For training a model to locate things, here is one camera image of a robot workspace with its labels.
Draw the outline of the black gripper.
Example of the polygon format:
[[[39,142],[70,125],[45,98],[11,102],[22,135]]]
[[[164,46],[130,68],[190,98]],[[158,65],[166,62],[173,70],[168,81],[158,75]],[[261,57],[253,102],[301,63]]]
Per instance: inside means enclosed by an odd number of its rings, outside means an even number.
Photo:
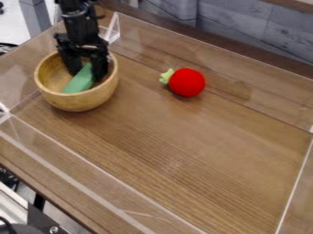
[[[66,33],[57,33],[54,38],[69,73],[75,76],[82,69],[81,57],[91,57],[93,77],[99,81],[107,74],[107,41],[97,36],[78,43]]]

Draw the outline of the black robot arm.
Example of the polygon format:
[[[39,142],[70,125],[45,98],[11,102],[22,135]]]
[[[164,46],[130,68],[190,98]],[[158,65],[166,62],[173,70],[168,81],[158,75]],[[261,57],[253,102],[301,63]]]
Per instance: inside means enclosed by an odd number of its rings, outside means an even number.
[[[93,78],[101,80],[109,71],[107,41],[99,36],[98,19],[103,18],[95,11],[98,0],[55,0],[62,9],[65,33],[57,33],[57,48],[62,61],[71,75],[83,68],[82,59],[91,61]]]

